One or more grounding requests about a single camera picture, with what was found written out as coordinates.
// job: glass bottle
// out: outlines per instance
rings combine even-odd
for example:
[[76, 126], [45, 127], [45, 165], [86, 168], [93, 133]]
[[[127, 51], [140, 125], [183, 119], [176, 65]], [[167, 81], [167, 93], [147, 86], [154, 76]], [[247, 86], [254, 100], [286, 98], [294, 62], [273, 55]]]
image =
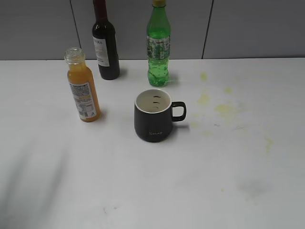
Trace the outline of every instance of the glass bottle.
[[92, 35], [101, 77], [114, 80], [120, 75], [115, 29], [108, 21], [105, 0], [93, 0], [96, 23]]
[[101, 111], [93, 75], [85, 63], [85, 54], [80, 48], [69, 48], [64, 59], [69, 65], [68, 81], [79, 116], [84, 122], [93, 122], [100, 117]]
[[147, 25], [148, 80], [152, 86], [168, 83], [171, 26], [168, 22], [166, 0], [153, 0], [153, 11]]

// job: yellow stain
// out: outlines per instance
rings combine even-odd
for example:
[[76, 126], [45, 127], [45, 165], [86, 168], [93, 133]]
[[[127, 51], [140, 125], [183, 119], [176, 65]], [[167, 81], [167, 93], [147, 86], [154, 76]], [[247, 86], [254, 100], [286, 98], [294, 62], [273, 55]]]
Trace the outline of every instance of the yellow stain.
[[232, 93], [232, 88], [226, 87], [226, 88], [224, 89], [224, 92], [227, 93], [227, 94], [231, 94], [231, 93]]
[[209, 136], [212, 135], [212, 132], [211, 132], [210, 130], [205, 130], [205, 131], [202, 132], [202, 134], [203, 134], [204, 136], [206, 136], [206, 137], [209, 137]]
[[199, 118], [199, 117], [200, 117], [200, 114], [192, 114], [192, 116], [193, 116], [194, 118]]
[[236, 109], [230, 104], [220, 104], [214, 110], [219, 113], [226, 124], [230, 124], [237, 113]]
[[207, 106], [209, 104], [209, 101], [210, 96], [207, 93], [202, 92], [201, 97], [198, 99], [197, 103], [201, 106]]
[[198, 128], [198, 127], [200, 126], [200, 123], [198, 123], [198, 122], [191, 122], [191, 123], [190, 123], [190, 126], [191, 126], [192, 128]]
[[206, 80], [208, 79], [208, 75], [206, 73], [201, 73], [200, 77], [203, 82], [206, 82]]
[[266, 154], [270, 153], [270, 149], [273, 146], [274, 142], [271, 138], [265, 137], [265, 140], [267, 141], [267, 145], [266, 145]]

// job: orange juice bottle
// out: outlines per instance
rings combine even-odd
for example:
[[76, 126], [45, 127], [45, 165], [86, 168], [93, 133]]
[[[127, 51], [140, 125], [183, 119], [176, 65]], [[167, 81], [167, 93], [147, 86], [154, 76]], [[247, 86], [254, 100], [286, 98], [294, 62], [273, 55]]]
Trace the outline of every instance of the orange juice bottle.
[[85, 54], [80, 48], [69, 48], [65, 61], [69, 65], [68, 81], [79, 116], [84, 122], [93, 122], [100, 117], [101, 111], [93, 75], [85, 63]]

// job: wine bottle label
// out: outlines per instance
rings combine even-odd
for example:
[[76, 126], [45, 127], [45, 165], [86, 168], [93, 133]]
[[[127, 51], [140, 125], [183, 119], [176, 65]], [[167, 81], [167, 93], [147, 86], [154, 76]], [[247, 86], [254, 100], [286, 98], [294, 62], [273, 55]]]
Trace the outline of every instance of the wine bottle label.
[[170, 56], [171, 37], [155, 39], [147, 36], [147, 56], [152, 59], [163, 60]]
[[70, 88], [75, 100], [75, 104], [81, 119], [96, 116], [95, 105], [89, 83], [72, 84]]
[[109, 67], [108, 52], [105, 39], [93, 37], [96, 59], [100, 66]]

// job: wine bottle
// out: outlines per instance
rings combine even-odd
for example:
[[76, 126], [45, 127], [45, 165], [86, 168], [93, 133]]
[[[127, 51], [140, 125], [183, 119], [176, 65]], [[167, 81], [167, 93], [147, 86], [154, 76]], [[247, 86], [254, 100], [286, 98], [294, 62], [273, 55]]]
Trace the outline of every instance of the wine bottle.
[[105, 0], [93, 0], [96, 23], [92, 35], [101, 77], [114, 80], [120, 75], [115, 29], [108, 21]]

